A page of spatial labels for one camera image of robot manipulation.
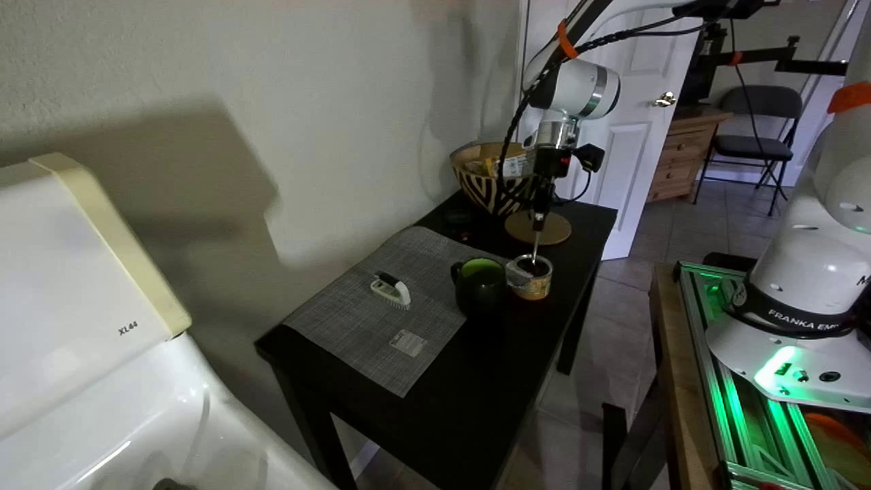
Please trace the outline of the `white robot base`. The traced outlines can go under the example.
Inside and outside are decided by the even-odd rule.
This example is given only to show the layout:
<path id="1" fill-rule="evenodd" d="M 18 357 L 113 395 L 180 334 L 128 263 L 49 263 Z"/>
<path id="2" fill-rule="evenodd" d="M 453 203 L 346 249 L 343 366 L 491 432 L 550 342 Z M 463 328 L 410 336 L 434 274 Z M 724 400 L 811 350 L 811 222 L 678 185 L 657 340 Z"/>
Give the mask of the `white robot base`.
<path id="1" fill-rule="evenodd" d="M 784 402 L 871 410 L 871 82 L 841 86 L 780 229 L 705 331 L 710 353 Z"/>

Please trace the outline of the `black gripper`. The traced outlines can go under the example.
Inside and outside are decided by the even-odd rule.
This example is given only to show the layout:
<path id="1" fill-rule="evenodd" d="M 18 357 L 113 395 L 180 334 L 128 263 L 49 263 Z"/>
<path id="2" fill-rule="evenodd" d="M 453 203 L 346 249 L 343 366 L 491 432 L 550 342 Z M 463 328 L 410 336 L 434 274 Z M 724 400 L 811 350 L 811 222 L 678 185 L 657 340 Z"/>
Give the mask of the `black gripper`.
<path id="1" fill-rule="evenodd" d="M 576 149 L 532 149 L 532 191 L 531 208 L 546 214 L 554 200 L 554 180 L 569 174 L 569 164 L 576 159 L 585 170 L 597 170 L 604 164 L 604 149 L 596 144 L 581 144 Z"/>

